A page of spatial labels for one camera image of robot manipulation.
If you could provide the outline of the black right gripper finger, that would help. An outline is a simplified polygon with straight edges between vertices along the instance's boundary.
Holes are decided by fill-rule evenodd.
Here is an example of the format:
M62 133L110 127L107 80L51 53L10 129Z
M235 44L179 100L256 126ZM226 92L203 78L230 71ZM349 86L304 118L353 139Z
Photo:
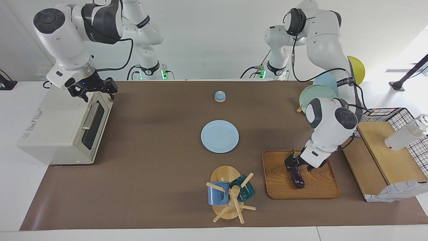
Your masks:
M87 89L77 90L76 88L69 88L69 93L72 97L79 97L83 99L85 102L89 101L87 97Z
M113 78L106 79L106 93L109 94L112 100L115 99L115 94L118 93L118 86Z

